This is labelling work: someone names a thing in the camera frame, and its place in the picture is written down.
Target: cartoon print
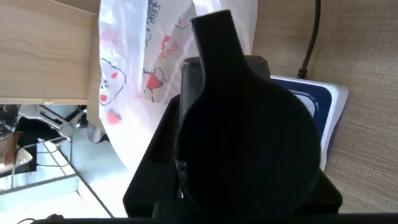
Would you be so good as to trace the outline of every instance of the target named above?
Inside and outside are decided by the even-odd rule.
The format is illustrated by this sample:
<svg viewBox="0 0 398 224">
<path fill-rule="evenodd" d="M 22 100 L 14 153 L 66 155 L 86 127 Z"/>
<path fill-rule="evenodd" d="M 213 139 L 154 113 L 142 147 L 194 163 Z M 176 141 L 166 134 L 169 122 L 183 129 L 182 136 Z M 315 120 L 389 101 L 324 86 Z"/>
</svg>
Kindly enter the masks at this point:
<svg viewBox="0 0 398 224">
<path fill-rule="evenodd" d="M 145 48 L 148 47 L 148 41 L 152 38 L 152 34 L 150 32 L 150 29 L 147 28 L 146 35 L 145 35 Z"/>
<path fill-rule="evenodd" d="M 119 124 L 119 122 L 122 120 L 122 117 L 120 114 L 117 114 L 113 109 L 110 109 L 106 113 L 106 119 L 110 124 Z"/>
<path fill-rule="evenodd" d="M 101 58 L 101 69 L 105 78 L 99 88 L 99 103 L 104 106 L 118 97 L 127 81 L 125 74 L 104 58 Z"/>
<path fill-rule="evenodd" d="M 169 36 L 169 35 L 164 35 L 164 38 L 163 38 L 163 41 L 162 41 L 162 46 L 161 46 L 161 49 L 162 49 L 162 50 L 165 49 L 166 43 L 167 43 L 167 41 L 169 41 L 169 40 L 170 40 L 170 36 Z"/>
<path fill-rule="evenodd" d="M 144 92 L 150 94 L 152 102 L 154 102 L 154 90 L 163 86 L 165 81 L 165 75 L 161 68 L 156 68 L 153 72 L 150 72 L 148 84 Z"/>
<path fill-rule="evenodd" d="M 147 25 L 149 23 L 155 24 L 155 19 L 158 16 L 160 5 L 155 0 L 148 0 L 148 12 L 147 12 Z"/>
<path fill-rule="evenodd" d="M 177 28 L 179 28 L 179 29 L 186 29 L 186 28 L 190 25 L 191 19 L 192 19 L 193 17 L 195 17 L 196 15 L 197 15 L 197 14 L 196 14 L 196 10 L 195 10 L 194 6 L 191 5 L 191 6 L 189 7 L 189 9 L 186 10 L 186 11 L 179 17 L 178 23 L 177 23 L 175 26 L 176 26 Z"/>
<path fill-rule="evenodd" d="M 148 28 L 148 24 L 155 24 L 156 18 L 159 14 L 160 5 L 155 0 L 148 0 L 148 11 L 147 11 L 147 28 L 146 28 L 146 36 L 145 36 L 145 48 L 148 46 L 148 41 L 152 38 L 152 33 L 150 28 Z"/>
</svg>

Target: black cable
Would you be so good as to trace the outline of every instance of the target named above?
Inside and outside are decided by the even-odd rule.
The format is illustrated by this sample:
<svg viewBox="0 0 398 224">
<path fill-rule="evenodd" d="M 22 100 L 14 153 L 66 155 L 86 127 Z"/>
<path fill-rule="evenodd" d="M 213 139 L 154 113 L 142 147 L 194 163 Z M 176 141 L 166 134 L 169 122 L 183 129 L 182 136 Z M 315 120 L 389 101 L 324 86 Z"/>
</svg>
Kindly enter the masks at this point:
<svg viewBox="0 0 398 224">
<path fill-rule="evenodd" d="M 34 221 L 36 221 L 36 219 L 34 219 L 34 218 L 25 218 L 25 219 L 23 219 L 23 220 L 17 222 L 17 224 L 21 224 L 21 223 L 23 223 L 23 222 L 25 222 L 25 221 L 32 221 L 32 222 L 34 222 Z"/>
<path fill-rule="evenodd" d="M 308 72 L 307 66 L 308 62 L 310 61 L 313 47 L 317 40 L 320 17 L 321 17 L 321 0 L 315 0 L 315 18 L 313 22 L 312 36 L 310 44 L 308 45 L 307 53 L 305 54 L 303 64 L 301 68 L 298 70 L 297 78 L 307 79 L 307 72 Z"/>
</svg>

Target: red heart print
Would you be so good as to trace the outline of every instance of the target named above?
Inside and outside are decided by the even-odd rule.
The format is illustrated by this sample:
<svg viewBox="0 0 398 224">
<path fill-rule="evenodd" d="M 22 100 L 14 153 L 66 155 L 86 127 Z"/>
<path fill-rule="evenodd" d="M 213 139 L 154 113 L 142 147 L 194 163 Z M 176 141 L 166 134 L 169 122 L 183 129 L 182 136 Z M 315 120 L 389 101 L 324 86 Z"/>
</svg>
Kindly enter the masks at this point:
<svg viewBox="0 0 398 224">
<path fill-rule="evenodd" d="M 108 97 L 106 95 L 102 94 L 101 96 L 99 96 L 99 99 L 101 101 L 106 101 L 108 99 Z"/>
</svg>

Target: black object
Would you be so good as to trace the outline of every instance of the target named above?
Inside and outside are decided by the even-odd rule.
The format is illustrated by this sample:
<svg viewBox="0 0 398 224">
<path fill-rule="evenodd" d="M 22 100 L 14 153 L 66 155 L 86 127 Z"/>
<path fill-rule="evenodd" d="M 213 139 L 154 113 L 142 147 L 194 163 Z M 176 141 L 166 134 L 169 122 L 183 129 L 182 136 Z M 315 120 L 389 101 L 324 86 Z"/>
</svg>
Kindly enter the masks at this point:
<svg viewBox="0 0 398 224">
<path fill-rule="evenodd" d="M 203 217 L 289 217 L 317 181 L 320 139 L 310 113 L 248 67 L 229 11 L 192 26 L 205 84 L 177 134 L 185 195 Z"/>
<path fill-rule="evenodd" d="M 208 27 L 210 36 L 205 35 L 208 29 L 204 29 L 202 26 Z M 216 27 L 224 27 L 221 29 L 223 33 L 215 30 Z M 239 45 L 236 43 L 236 34 L 231 33 L 231 30 L 234 31 L 234 29 L 231 25 L 229 12 L 218 12 L 194 19 L 193 28 L 198 37 L 205 84 L 203 86 L 200 80 L 186 83 L 183 81 L 183 85 L 197 85 L 196 87 L 201 90 L 200 94 L 196 95 L 198 92 L 194 92 L 192 96 L 188 96 L 195 100 L 190 102 L 184 100 L 187 92 L 182 91 L 181 96 L 176 96 L 170 101 L 123 198 L 127 214 L 129 217 L 135 218 L 66 219 L 59 220 L 57 223 L 197 223 L 198 221 L 212 221 L 209 219 L 232 220 L 235 223 L 247 223 L 248 220 L 277 220 L 278 223 L 362 223 L 364 221 L 385 223 L 398 221 L 397 214 L 337 215 L 342 203 L 341 194 L 318 168 L 319 160 L 316 157 L 319 156 L 320 151 L 315 152 L 315 149 L 319 149 L 319 139 L 314 131 L 313 121 L 307 119 L 310 116 L 308 111 L 305 113 L 303 105 L 293 100 L 290 93 L 267 82 L 265 78 L 259 78 L 257 76 L 259 74 L 253 74 L 244 63 L 244 58 L 239 54 L 238 48 L 235 48 L 234 52 L 225 48 L 227 45 Z M 218 38 L 221 37 L 225 37 L 226 44 L 220 43 Z M 214 50 L 217 49 L 224 54 L 215 52 L 215 55 L 211 55 L 209 53 L 212 50 L 208 47 L 201 48 L 203 45 L 213 46 Z M 235 60 L 233 55 L 239 57 L 240 61 Z M 214 64 L 209 58 L 219 61 L 219 64 Z M 234 69 L 229 70 L 226 63 L 220 62 L 220 60 L 230 62 Z M 186 62 L 182 74 L 183 80 L 190 74 L 190 71 L 196 68 L 196 65 L 190 61 Z M 225 71 L 235 74 L 232 77 L 227 77 L 222 75 Z M 220 82 L 220 78 L 224 78 L 226 81 Z M 248 93 L 258 93 L 258 95 L 250 95 L 252 97 L 250 98 L 247 93 L 243 93 L 243 90 Z M 209 91 L 215 97 L 214 99 L 209 97 L 211 95 Z M 213 101 L 221 102 L 224 108 L 220 108 L 215 102 L 212 103 Z M 212 113 L 207 111 L 206 106 L 201 107 L 200 104 L 207 104 L 207 108 L 210 106 Z M 269 111 L 265 110 L 261 104 L 269 106 Z M 235 106 L 233 110 L 225 110 L 225 108 L 231 109 L 232 106 Z M 293 112 L 284 111 L 283 109 L 286 107 Z M 246 114 L 248 112 L 244 111 L 245 108 L 257 110 L 254 110 L 255 112 L 249 116 Z M 232 119 L 241 114 L 245 116 Z M 264 130 L 259 130 L 258 126 L 248 121 L 249 119 L 260 122 L 263 129 L 273 129 L 273 131 L 264 133 Z M 296 133 L 295 125 L 302 125 L 303 130 Z M 231 130 L 233 132 L 227 139 L 228 136 L 224 134 Z M 225 144 L 220 143 L 220 139 L 223 138 L 226 138 Z M 261 138 L 272 139 L 269 139 L 268 144 L 264 146 Z M 231 151 L 224 151 L 226 146 Z M 248 155 L 247 152 L 242 152 L 240 158 L 234 157 L 233 153 L 241 148 L 249 149 L 252 154 Z M 304 148 L 308 150 L 305 157 L 303 156 Z M 270 153 L 265 156 L 258 152 L 261 150 Z M 174 159 L 178 164 L 177 172 Z M 310 165 L 303 164 L 301 160 L 305 160 Z M 251 164 L 255 167 L 251 167 L 250 163 L 245 163 L 246 161 L 252 161 Z M 236 181 L 232 182 L 230 178 L 234 176 L 234 171 L 240 171 L 236 165 L 239 165 L 238 168 L 245 175 L 237 175 Z M 218 175 L 217 178 L 214 178 L 212 176 L 214 173 L 221 173 L 224 176 Z M 263 177 L 272 177 L 266 183 L 268 185 L 262 184 Z M 214 187 L 214 185 L 221 185 L 223 188 Z M 242 189 L 244 189 L 242 195 L 233 194 L 234 192 L 239 194 Z M 210 190 L 223 195 L 219 196 Z M 253 193 L 248 194 L 246 190 L 252 190 Z M 284 194 L 290 195 L 291 198 L 287 198 Z M 233 206 L 226 204 L 225 200 L 229 200 Z M 249 211 L 237 202 L 242 202 L 243 205 L 254 210 Z M 211 203 L 219 206 L 219 213 L 214 212 Z M 40 220 L 34 223 L 54 222 Z"/>
</svg>

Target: floor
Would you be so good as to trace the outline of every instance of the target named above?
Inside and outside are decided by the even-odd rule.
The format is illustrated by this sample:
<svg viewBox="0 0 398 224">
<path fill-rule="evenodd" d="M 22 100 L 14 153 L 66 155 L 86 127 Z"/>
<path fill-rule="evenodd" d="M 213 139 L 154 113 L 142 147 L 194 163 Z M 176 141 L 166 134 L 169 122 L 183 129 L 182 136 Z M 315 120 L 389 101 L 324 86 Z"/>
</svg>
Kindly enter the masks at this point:
<svg viewBox="0 0 398 224">
<path fill-rule="evenodd" d="M 49 200 L 0 213 L 2 224 L 15 224 L 27 217 L 47 218 L 51 214 L 62 214 L 65 218 L 95 218 L 95 214 L 85 201 L 76 193 L 69 193 Z"/>
<path fill-rule="evenodd" d="M 75 107 L 47 106 L 60 116 L 70 114 Z M 72 137 L 72 167 L 114 217 L 126 217 L 122 198 L 132 176 L 109 142 L 93 144 L 87 138 L 87 129 L 76 129 Z M 61 146 L 69 155 L 70 143 Z"/>
</svg>

